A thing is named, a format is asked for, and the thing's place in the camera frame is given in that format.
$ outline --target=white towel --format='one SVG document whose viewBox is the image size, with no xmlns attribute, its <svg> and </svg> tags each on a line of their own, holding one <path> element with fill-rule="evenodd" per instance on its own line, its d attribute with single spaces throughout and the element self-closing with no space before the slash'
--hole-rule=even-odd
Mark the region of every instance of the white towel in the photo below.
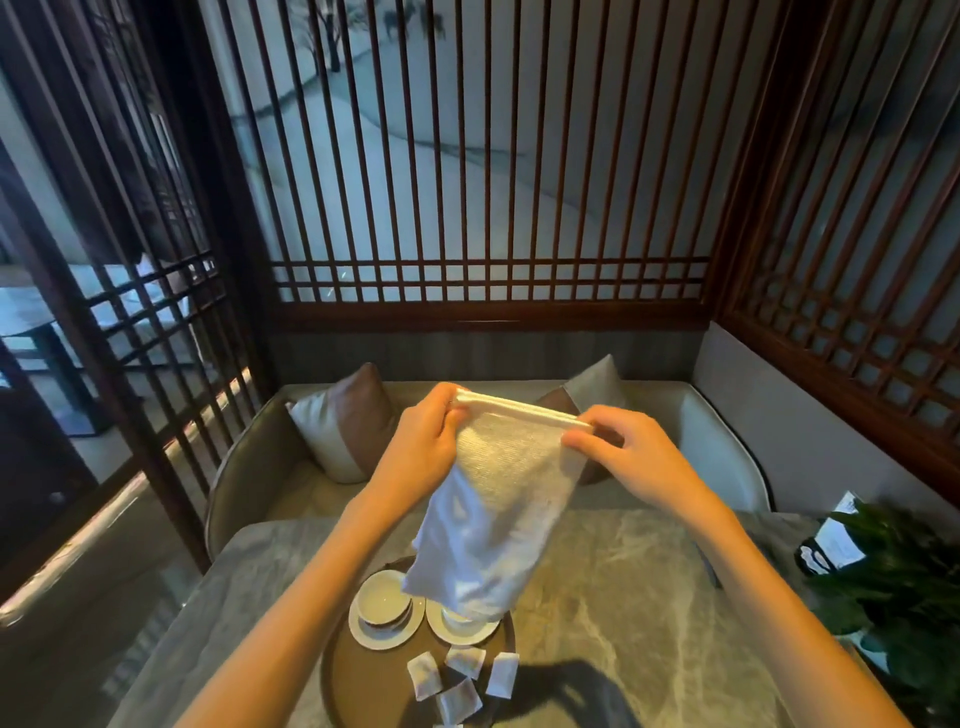
<svg viewBox="0 0 960 728">
<path fill-rule="evenodd" d="M 456 463 L 427 505 L 403 591 L 494 621 L 516 604 L 587 463 L 561 446 L 561 435 L 592 427 L 472 392 L 455 402 L 471 417 L 457 434 Z"/>
</svg>

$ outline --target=potted plant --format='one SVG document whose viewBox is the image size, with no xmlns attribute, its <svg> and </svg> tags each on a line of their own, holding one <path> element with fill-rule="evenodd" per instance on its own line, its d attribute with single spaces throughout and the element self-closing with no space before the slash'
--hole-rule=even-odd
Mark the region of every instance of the potted plant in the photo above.
<svg viewBox="0 0 960 728">
<path fill-rule="evenodd" d="M 886 669 L 878 679 L 915 723 L 960 725 L 960 546 L 887 505 L 829 518 L 865 558 L 809 577 L 817 616 Z"/>
</svg>

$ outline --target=brown pillow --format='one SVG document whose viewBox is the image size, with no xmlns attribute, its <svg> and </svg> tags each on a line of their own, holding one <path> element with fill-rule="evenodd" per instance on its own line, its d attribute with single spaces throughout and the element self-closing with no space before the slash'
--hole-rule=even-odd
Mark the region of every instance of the brown pillow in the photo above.
<svg viewBox="0 0 960 728">
<path fill-rule="evenodd" d="M 370 362 L 287 411 L 331 480 L 369 480 L 396 430 L 394 405 Z"/>
<path fill-rule="evenodd" d="M 574 395 L 583 408 L 574 401 Z M 607 354 L 563 386 L 547 392 L 537 400 L 536 404 L 568 415 L 580 415 L 594 404 L 626 407 L 627 398 L 620 386 L 620 375 L 613 365 L 613 357 Z M 623 447 L 623 438 L 607 427 L 596 427 L 593 434 L 606 440 L 615 448 Z M 600 463 L 588 460 L 584 471 L 580 473 L 577 485 L 594 485 L 609 477 L 612 477 L 610 472 Z"/>
</svg>

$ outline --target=marble table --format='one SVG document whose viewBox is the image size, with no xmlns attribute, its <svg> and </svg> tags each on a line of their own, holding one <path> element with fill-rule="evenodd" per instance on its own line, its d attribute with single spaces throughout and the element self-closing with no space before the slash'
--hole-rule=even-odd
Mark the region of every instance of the marble table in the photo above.
<svg viewBox="0 0 960 728">
<path fill-rule="evenodd" d="M 422 516 L 402 522 L 371 570 L 411 553 Z M 768 558 L 800 584 L 792 551 L 816 522 L 741 518 Z M 293 581 L 335 519 L 241 530 L 191 596 L 111 727 L 173 725 Z M 672 519 L 646 510 L 568 510 L 514 609 L 521 668 L 498 724 L 789 725 L 765 668 L 700 554 Z M 327 726 L 315 669 L 289 725 Z"/>
</svg>

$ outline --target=hand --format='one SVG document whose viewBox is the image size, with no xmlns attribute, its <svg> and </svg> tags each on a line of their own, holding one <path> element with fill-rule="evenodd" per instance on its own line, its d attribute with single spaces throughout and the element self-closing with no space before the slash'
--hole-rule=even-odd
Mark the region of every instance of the hand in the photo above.
<svg viewBox="0 0 960 728">
<path fill-rule="evenodd" d="M 573 429 L 561 442 L 599 462 L 641 500 L 682 518 L 719 500 L 652 417 L 597 404 L 578 419 L 614 430 L 623 447 Z"/>
<path fill-rule="evenodd" d="M 451 407 L 458 387 L 441 382 L 419 404 L 407 407 L 390 445 L 376 466 L 370 485 L 403 516 L 444 481 L 457 456 L 457 427 L 465 407 Z"/>
</svg>

